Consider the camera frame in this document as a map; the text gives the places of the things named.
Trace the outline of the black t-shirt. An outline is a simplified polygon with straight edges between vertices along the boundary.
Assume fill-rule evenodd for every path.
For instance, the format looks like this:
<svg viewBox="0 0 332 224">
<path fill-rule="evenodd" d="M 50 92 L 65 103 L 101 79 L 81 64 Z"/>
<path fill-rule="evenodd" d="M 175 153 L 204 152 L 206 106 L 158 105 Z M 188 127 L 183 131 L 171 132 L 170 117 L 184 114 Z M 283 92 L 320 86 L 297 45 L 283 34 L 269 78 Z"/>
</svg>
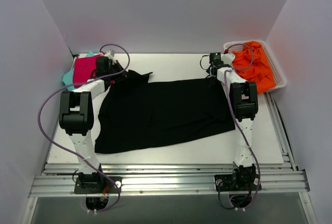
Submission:
<svg viewBox="0 0 332 224">
<path fill-rule="evenodd" d="M 113 154 L 191 142 L 234 130 L 227 99 L 213 78 L 150 82 L 129 71 L 112 85 L 98 119 L 95 152 Z"/>
</svg>

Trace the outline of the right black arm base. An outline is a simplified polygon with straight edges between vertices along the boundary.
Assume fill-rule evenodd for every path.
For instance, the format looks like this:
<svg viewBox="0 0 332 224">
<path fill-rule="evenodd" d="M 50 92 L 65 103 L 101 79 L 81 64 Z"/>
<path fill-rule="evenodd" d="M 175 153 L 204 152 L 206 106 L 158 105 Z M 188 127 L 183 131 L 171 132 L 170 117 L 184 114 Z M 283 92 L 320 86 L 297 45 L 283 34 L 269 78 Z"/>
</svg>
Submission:
<svg viewBox="0 0 332 224">
<path fill-rule="evenodd" d="M 214 179 L 218 200 L 224 209 L 246 209 L 252 202 L 254 195 L 262 189 L 261 184 L 258 185 L 258 176 L 255 176 L 254 179 L 247 177 L 244 179 L 243 183 L 236 182 L 231 174 L 215 175 Z M 233 192 L 229 194 L 229 207 L 223 205 L 220 200 L 222 192 Z"/>
</svg>

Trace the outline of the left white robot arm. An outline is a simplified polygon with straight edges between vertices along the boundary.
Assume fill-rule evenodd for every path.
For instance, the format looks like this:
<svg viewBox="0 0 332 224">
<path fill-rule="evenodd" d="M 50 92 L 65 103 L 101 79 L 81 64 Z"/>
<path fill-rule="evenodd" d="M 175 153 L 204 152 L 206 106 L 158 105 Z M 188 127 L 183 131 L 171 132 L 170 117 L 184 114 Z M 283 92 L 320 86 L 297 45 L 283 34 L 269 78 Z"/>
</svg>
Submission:
<svg viewBox="0 0 332 224">
<path fill-rule="evenodd" d="M 93 99 L 104 93 L 117 79 L 125 78 L 125 72 L 113 54 L 99 55 L 95 60 L 96 78 L 73 91 L 65 91 L 60 97 L 59 126 L 71 139 L 79 161 L 78 179 L 92 192 L 100 192 L 105 177 L 94 152 L 91 130 L 94 125 Z"/>
</svg>

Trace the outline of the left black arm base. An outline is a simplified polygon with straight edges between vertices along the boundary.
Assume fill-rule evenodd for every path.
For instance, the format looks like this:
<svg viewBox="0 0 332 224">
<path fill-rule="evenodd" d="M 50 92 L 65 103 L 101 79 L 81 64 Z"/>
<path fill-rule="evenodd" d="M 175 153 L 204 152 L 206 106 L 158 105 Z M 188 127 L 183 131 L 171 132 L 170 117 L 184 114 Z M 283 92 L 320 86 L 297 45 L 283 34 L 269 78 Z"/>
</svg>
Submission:
<svg viewBox="0 0 332 224">
<path fill-rule="evenodd" d="M 114 181 L 116 186 L 98 173 L 79 173 L 76 179 L 72 177 L 75 182 L 74 193 L 84 195 L 97 194 L 97 197 L 86 197 L 85 205 L 87 209 L 91 211 L 105 209 L 109 203 L 110 194 L 118 193 L 116 187 L 118 187 L 119 190 L 121 190 L 122 187 L 122 177 L 111 176 L 110 178 Z"/>
</svg>

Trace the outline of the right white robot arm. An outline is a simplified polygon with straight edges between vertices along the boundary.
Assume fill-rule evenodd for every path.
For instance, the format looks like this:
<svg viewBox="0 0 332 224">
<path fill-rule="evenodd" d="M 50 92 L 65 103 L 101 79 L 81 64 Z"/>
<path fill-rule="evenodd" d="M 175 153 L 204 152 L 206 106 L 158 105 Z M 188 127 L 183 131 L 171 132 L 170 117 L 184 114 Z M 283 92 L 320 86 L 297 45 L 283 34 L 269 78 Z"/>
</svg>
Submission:
<svg viewBox="0 0 332 224">
<path fill-rule="evenodd" d="M 232 67 L 234 54 L 227 51 L 213 52 L 202 56 L 206 57 L 209 59 L 209 66 L 204 68 L 200 60 L 200 67 L 224 85 L 236 127 L 234 169 L 230 182 L 236 189 L 242 189 L 249 183 L 249 179 L 254 181 L 260 177 L 259 163 L 252 150 L 253 125 L 258 113 L 257 85 L 237 74 L 236 69 Z"/>
</svg>

